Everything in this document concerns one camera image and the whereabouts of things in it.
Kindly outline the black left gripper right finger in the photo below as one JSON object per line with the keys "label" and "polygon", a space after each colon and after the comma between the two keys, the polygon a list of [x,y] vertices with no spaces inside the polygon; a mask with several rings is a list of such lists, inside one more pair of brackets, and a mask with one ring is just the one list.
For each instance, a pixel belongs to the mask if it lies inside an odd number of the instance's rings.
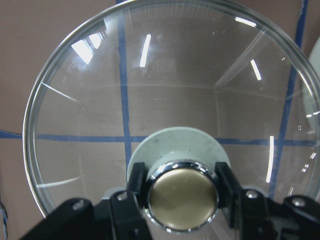
{"label": "black left gripper right finger", "polygon": [[276,203],[258,190],[242,188],[229,165],[216,162],[218,208],[241,240],[318,240],[320,204],[305,195]]}

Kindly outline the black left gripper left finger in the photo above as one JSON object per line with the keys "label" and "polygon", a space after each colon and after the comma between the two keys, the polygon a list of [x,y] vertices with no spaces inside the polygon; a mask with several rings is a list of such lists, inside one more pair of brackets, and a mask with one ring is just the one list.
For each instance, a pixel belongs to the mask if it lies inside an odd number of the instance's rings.
{"label": "black left gripper left finger", "polygon": [[140,203],[145,178],[145,164],[135,163],[125,190],[114,192],[97,205],[85,198],[68,199],[22,239],[150,240]]}

